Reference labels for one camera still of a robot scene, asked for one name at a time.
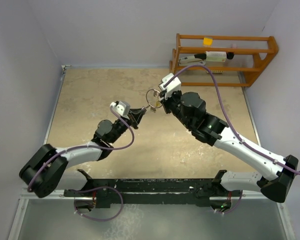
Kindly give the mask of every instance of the floor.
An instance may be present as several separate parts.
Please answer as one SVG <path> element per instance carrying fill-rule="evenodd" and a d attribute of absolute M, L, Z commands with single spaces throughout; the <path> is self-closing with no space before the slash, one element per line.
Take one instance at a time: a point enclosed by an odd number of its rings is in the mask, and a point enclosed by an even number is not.
<path fill-rule="evenodd" d="M 70 68 L 66 72 L 48 143 L 70 147 L 88 142 L 103 119 L 115 120 L 109 110 L 114 101 L 127 101 L 132 108 L 146 106 L 148 89 L 157 88 L 165 68 L 89 69 Z M 204 71 L 180 76 L 184 82 L 210 81 Z M 225 72 L 220 82 L 239 82 L 237 74 Z M 183 86 L 185 92 L 197 92 L 206 101 L 207 112 L 224 119 L 214 87 Z M 257 142 L 243 91 L 240 87 L 220 87 L 225 109 L 236 130 Z M 114 151 L 104 160 L 77 165 L 68 171 L 85 170 L 93 178 L 213 178 L 221 169 L 251 172 L 253 169 L 227 152 L 197 141 L 171 114 L 162 108 L 147 112 L 134 144 Z M 114 146 L 131 140 L 127 131 Z"/>

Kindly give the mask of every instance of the wooden shelf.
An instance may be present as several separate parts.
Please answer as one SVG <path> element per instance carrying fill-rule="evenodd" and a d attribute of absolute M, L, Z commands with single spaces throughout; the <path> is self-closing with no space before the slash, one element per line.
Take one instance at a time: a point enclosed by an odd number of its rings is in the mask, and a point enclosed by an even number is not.
<path fill-rule="evenodd" d="M 267 43 L 267 48 L 229 48 L 229 47 L 204 47 L 204 46 L 181 46 L 181 39 L 203 40 L 205 37 L 213 40 L 227 41 L 264 41 Z M 177 71 L 184 68 L 179 66 L 180 54 L 202 54 L 206 52 L 231 52 L 234 55 L 251 55 L 253 59 L 253 67 L 236 67 L 236 66 L 209 66 L 211 71 L 234 71 L 243 72 L 246 83 L 218 83 L 218 86 L 225 87 L 250 87 L 265 70 L 268 64 L 276 56 L 279 51 L 276 40 L 273 36 L 214 36 L 214 35 L 176 35 L 176 47 L 172 50 L 172 60 L 169 62 L 170 72 L 175 74 Z M 261 59 L 260 54 L 266 54 L 264 59 Z M 191 67 L 189 70 L 204 70 L 201 67 Z M 184 82 L 183 86 L 213 86 L 211 82 Z"/>

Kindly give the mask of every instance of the metal ring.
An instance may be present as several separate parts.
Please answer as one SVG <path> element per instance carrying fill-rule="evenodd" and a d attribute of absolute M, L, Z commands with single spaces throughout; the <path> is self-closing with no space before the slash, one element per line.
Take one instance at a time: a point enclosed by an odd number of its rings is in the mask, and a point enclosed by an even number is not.
<path fill-rule="evenodd" d="M 157 94 L 158 94 L 158 99 L 159 99 L 160 91 L 158 91 L 157 89 L 151 88 L 151 89 L 149 89 L 149 90 L 146 92 L 146 94 L 145 94 L 145 100 L 146 100 L 146 102 L 147 102 L 147 103 L 149 104 L 149 106 L 150 106 L 151 108 L 153 108 L 153 109 L 159 109 L 159 108 L 161 108 L 161 107 L 162 107 L 162 104 L 161 104 L 160 106 L 153 106 L 152 104 L 150 104 L 150 102 L 149 102 L 149 100 L 148 100 L 148 93 L 149 93 L 150 91 L 153 91 L 154 93 L 157 93 Z"/>

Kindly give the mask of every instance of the metal frame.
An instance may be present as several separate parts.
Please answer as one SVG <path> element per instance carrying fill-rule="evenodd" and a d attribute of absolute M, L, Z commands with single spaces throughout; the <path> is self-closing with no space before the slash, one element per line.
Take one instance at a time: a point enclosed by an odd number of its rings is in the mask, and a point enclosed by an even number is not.
<path fill-rule="evenodd" d="M 63 68 L 63 73 L 62 73 L 61 80 L 60 80 L 61 84 L 60 84 L 58 94 L 57 94 L 57 98 L 56 98 L 56 101 L 55 101 L 55 104 L 54 104 L 54 107 L 53 107 L 53 112 L 52 112 L 52 115 L 51 115 L 51 118 L 50 118 L 50 122 L 49 122 L 49 125 L 48 125 L 48 128 L 47 128 L 46 134 L 45 134 L 44 144 L 47 143 L 47 140 L 48 140 L 48 137 L 49 137 L 50 129 L 51 129 L 52 122 L 53 122 L 53 119 L 54 119 L 54 116 L 55 116 L 59 96 L 60 96 L 61 89 L 62 89 L 62 86 L 63 86 L 63 83 L 64 83 L 64 79 L 65 79 L 65 76 L 66 76 L 67 69 L 71 68 L 71 66 L 70 65 L 65 65 L 65 66 L 62 66 L 62 68 Z M 238 77 L 239 77 L 239 80 L 240 80 L 241 83 L 246 82 L 245 77 L 242 74 L 242 72 L 238 72 Z M 254 117 L 252 115 L 252 111 L 251 111 L 251 108 L 250 108 L 250 104 L 249 104 L 249 100 L 248 100 L 248 97 L 247 97 L 247 92 L 246 92 L 245 87 L 242 87 L 242 92 L 243 92 L 244 100 L 245 100 L 245 103 L 246 103 L 246 106 L 247 106 L 247 109 L 248 109 L 248 112 L 249 112 L 249 116 L 250 116 L 250 119 L 251 119 L 252 127 L 253 127 L 253 130 L 254 130 L 257 142 L 261 146 L 259 134 L 258 134 L 258 131 L 257 131 L 257 128 L 256 128 Z M 251 199 L 251 200 L 266 199 L 266 197 L 263 196 L 261 193 L 253 192 L 253 191 L 244 191 L 243 195 L 242 195 L 242 198 L 245 199 L 245 200 L 248 200 L 248 199 Z M 14 217 L 14 220 L 13 220 L 13 224 L 12 224 L 12 227 L 11 227 L 11 230 L 10 230 L 8 240 L 18 240 L 19 234 L 20 234 L 20 231 L 21 231 L 21 227 L 22 227 L 22 224 L 23 224 L 23 220 L 24 220 L 24 217 L 25 217 L 25 214 L 26 214 L 27 206 L 28 206 L 29 200 L 31 200 L 31 199 L 39 199 L 39 198 L 34 193 L 30 193 L 30 192 L 27 191 L 26 188 L 23 188 L 22 191 L 21 191 L 21 194 L 20 194 L 19 204 L 18 204 L 16 213 L 15 213 L 15 217 Z M 48 199 L 48 200 L 72 200 L 73 201 L 75 199 L 76 200 L 89 200 L 90 198 L 88 198 L 88 197 L 76 197 L 76 198 L 74 198 L 74 197 L 64 197 L 64 191 L 63 190 L 56 190 L 53 193 L 51 193 L 49 196 L 45 197 L 44 199 Z M 226 198 L 224 198 L 224 197 L 211 197 L 210 198 L 210 200 L 223 200 L 223 199 L 226 199 Z M 289 214 L 289 210 L 288 210 L 287 206 L 284 203 L 277 203 L 277 207 L 278 207 L 281 222 L 282 222 L 282 225 L 283 225 L 283 228 L 284 228 L 284 231 L 285 231 L 286 239 L 287 240 L 296 240 L 295 232 L 294 232 L 294 229 L 293 229 L 293 226 L 292 226 L 292 223 L 291 223 L 290 214 Z"/>

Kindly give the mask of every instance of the wall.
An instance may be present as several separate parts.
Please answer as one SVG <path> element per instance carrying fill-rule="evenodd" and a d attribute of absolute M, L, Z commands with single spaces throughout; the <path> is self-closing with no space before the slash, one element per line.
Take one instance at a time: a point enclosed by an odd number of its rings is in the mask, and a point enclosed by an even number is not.
<path fill-rule="evenodd" d="M 247 90 L 260 141 L 300 161 L 300 0 L 281 0 L 262 34 L 275 36 L 279 53 Z M 300 240 L 300 176 L 286 203 Z"/>
<path fill-rule="evenodd" d="M 62 64 L 168 66 L 176 33 L 258 36 L 279 0 L 29 0 Z"/>
<path fill-rule="evenodd" d="M 19 170 L 43 143 L 61 73 L 29 3 L 0 0 L 0 240 L 14 219 Z"/>

